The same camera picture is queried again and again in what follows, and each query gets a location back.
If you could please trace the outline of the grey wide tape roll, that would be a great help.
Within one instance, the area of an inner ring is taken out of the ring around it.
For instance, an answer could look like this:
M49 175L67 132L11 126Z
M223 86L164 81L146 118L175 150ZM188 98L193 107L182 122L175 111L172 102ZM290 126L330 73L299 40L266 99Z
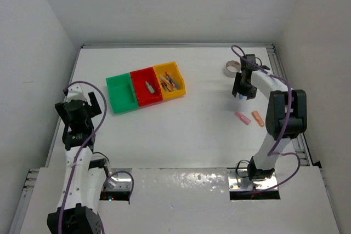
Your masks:
M241 64L238 61L230 60L224 66L224 74L229 78L235 78L241 72Z

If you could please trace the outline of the orange correction tape case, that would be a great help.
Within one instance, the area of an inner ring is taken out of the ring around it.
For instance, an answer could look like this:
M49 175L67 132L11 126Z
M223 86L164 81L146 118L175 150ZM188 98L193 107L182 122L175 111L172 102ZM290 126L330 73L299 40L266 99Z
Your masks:
M265 123L264 123L264 121L263 121L263 119L262 119L262 117L261 117L261 115L259 114L258 111L253 111L252 112L252 116L256 120L256 122L258 123L258 125L260 127L264 127L265 126Z

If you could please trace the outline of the pink correction tape case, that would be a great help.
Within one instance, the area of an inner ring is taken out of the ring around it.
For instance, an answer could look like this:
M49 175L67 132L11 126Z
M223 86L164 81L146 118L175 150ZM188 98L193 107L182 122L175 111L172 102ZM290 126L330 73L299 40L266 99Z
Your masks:
M245 116L243 113L235 112L234 114L245 125L249 125L251 123L251 120L247 116Z

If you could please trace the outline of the blue marker pen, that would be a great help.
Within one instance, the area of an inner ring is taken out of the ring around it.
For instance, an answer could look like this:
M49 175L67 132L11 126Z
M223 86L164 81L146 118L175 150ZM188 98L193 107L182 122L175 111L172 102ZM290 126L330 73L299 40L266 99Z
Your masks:
M168 81L169 85L171 86L172 90L178 90L177 86L173 83L172 79L170 76L166 76L166 80Z

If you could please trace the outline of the yellow highlighter pen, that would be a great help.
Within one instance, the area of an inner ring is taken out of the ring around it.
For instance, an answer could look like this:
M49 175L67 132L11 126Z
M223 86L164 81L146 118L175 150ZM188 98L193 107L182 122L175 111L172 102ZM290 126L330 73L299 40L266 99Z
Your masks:
M172 79L173 83L177 86L178 90L180 90L181 89L180 82L177 81L175 77L170 76L170 78Z

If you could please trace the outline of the pink packaged pen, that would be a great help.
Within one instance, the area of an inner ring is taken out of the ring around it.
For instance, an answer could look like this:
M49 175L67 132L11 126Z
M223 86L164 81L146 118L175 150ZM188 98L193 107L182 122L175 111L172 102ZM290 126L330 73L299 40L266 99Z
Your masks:
M162 76L166 80L166 76L169 76L167 72Z

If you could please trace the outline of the green correction tape case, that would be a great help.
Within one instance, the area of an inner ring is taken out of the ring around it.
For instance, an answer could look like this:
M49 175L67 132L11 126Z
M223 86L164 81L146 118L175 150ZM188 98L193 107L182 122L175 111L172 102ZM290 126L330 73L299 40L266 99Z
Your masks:
M155 90L154 90L153 86L149 82L145 81L145 85L146 85L146 88L148 89L150 94L154 94L155 93Z

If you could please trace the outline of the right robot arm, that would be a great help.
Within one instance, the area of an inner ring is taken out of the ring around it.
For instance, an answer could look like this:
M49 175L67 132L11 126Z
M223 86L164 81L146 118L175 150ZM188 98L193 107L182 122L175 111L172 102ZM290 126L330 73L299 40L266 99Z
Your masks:
M240 58L241 71L236 73L232 95L254 99L260 91L268 99L265 117L267 134L258 152L247 166L248 178L269 178L275 171L284 148L307 128L307 95L302 89L292 89L267 66L259 66L253 54Z

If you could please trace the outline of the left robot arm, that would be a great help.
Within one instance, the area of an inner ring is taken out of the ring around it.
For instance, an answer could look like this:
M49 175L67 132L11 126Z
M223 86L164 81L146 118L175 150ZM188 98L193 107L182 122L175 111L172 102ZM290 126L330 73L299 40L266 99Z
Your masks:
M102 233L98 203L108 175L107 159L93 159L95 134L93 117L102 113L93 92L73 97L55 109L64 122L65 179L56 211L48 214L51 233Z

